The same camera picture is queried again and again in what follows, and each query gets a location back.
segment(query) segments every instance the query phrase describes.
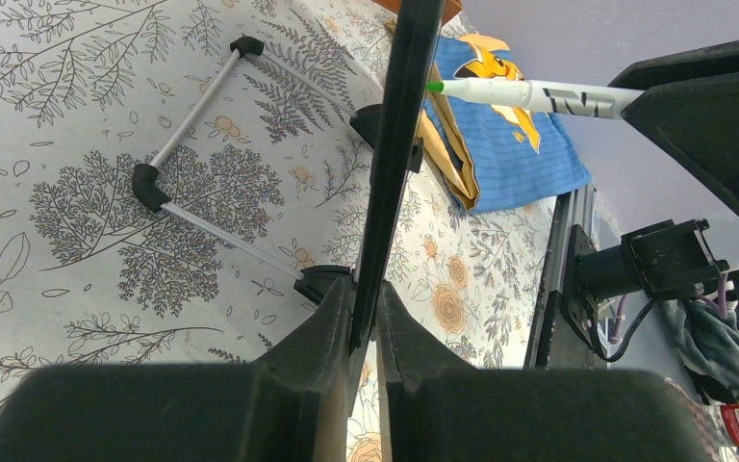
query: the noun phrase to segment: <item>white rod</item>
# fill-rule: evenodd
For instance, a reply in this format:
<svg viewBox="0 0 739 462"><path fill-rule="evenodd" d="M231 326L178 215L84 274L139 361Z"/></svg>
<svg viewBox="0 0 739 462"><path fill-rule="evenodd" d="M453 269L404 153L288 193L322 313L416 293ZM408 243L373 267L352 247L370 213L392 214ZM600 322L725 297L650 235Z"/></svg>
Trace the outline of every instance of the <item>white rod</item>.
<svg viewBox="0 0 739 462"><path fill-rule="evenodd" d="M347 114L350 118L355 117L355 111L349 109L349 107L341 100L336 99L332 94L328 93L327 91L322 90L319 88L318 85L316 85L315 82L305 77L301 72L293 69L289 65L285 64L280 60L276 55L270 53L269 51L265 50L262 52L262 56L268 59L268 61L278 65L279 67L285 69L290 73L293 77L296 78L299 82L302 84L310 87L310 90L315 91L316 93L320 94L324 99L327 101L333 103L333 105L339 109L341 109L345 114Z"/></svg>
<svg viewBox="0 0 739 462"><path fill-rule="evenodd" d="M178 206L172 204L171 202L167 202L160 206L163 210L169 212L170 214L182 218L185 221L193 224L197 228L212 234L223 241L234 245L236 248L239 248L243 250L246 253L249 253L250 255L262 260L263 262L267 263L268 265L271 265L272 267L276 268L277 270L281 270L291 277L293 277L296 280L301 280L304 275L299 271L298 269L295 269L291 267L290 265L286 264L285 262L279 260L278 258L270 255L269 253L264 252L262 249L259 249L251 244L246 243L245 241L237 238L236 236L233 236L230 233L225 232L222 228L215 226L208 221L192 214L191 212L187 212Z"/></svg>
<svg viewBox="0 0 739 462"><path fill-rule="evenodd" d="M593 85L514 81L505 79L462 79L428 84L427 90L471 103L523 108L542 113L569 114L599 118L622 118L622 111L644 93L641 90L615 89Z"/></svg>
<svg viewBox="0 0 739 462"><path fill-rule="evenodd" d="M160 166L166 161L166 159L168 159L168 156L171 155L171 151L173 151L174 148L177 147L177 144L180 142L189 128L191 128L193 121L196 119L199 113L202 112L202 108L205 107L208 101L211 101L211 97L214 95L214 92L217 90L219 85L222 84L222 81L228 75L228 71L231 70L231 68L234 66L239 58L240 50L234 50L234 52L231 53L231 57L228 58L228 61L225 63L225 66L223 66L222 70L219 72L219 74L217 74L217 77L215 77L214 80L211 81L208 89L205 90L205 93L203 93L202 97L199 98L199 102L194 105L193 109L188 114L186 119L183 120L183 123L181 123L180 126L177 127L177 130L175 130L174 134L171 135L171 138L168 139L166 145L163 146L163 149L160 149L160 152L158 152L157 155L154 156L154 159L152 159L151 162L148 163L150 166L160 168Z"/></svg>

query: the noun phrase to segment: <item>cardboard box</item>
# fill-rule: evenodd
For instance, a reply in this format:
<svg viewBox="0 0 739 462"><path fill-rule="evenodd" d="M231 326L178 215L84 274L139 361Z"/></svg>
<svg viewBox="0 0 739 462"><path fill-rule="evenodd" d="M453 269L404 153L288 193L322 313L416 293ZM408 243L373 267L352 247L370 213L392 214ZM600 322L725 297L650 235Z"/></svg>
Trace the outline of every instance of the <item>cardboard box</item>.
<svg viewBox="0 0 739 462"><path fill-rule="evenodd" d="M397 14L400 10L400 0L372 0L378 5ZM446 11L444 12L443 24L446 24L452 17L463 10L463 4L460 0L446 0Z"/></svg>

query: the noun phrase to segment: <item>blue cloth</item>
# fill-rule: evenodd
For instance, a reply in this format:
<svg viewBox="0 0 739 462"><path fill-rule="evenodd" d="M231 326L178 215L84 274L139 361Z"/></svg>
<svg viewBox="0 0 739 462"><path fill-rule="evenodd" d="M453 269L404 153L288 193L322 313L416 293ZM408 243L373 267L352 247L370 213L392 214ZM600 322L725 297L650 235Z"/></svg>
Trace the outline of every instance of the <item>blue cloth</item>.
<svg viewBox="0 0 739 462"><path fill-rule="evenodd" d="M511 60L508 51L489 51L506 62ZM441 37L435 62L441 78L453 80L457 69L477 56L468 43ZM576 190L591 181L590 172L579 162L556 115L531 114L541 136L537 152L528 140L518 140L522 135L521 127L507 121L491 106L469 103L453 96L448 101L459 135L470 151L474 177L480 189L473 210L475 213L520 207L544 197ZM441 125L428 100L425 110L443 138L452 162L459 168L462 161L447 142L447 127Z"/></svg>

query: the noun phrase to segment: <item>floral tablecloth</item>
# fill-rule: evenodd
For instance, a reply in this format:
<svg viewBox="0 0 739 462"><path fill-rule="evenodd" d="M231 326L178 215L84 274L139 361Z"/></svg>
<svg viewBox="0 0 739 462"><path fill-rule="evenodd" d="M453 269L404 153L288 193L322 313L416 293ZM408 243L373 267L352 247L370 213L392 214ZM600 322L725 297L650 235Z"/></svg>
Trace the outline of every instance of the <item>floral tablecloth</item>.
<svg viewBox="0 0 739 462"><path fill-rule="evenodd" d="M315 306L281 271L131 196L242 34L351 108L380 102L391 16L358 0L0 0L0 409L50 364L245 362ZM460 15L444 28L470 29ZM347 116L242 60L163 168L177 203L306 268L354 263L371 150ZM411 176L388 278L478 367L519 367L553 199L457 214ZM380 459L370 347L350 461Z"/></svg>

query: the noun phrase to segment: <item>wall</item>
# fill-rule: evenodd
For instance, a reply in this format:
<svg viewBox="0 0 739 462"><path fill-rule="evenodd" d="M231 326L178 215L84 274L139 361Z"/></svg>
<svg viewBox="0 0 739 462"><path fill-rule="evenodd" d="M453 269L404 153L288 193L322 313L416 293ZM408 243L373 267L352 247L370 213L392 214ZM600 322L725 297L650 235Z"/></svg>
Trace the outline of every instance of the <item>wall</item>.
<svg viewBox="0 0 739 462"><path fill-rule="evenodd" d="M739 39L739 0L468 0L465 10L480 33L511 45L528 78L542 80L606 85L629 64ZM666 218L737 220L629 125L563 118L624 231Z"/></svg>

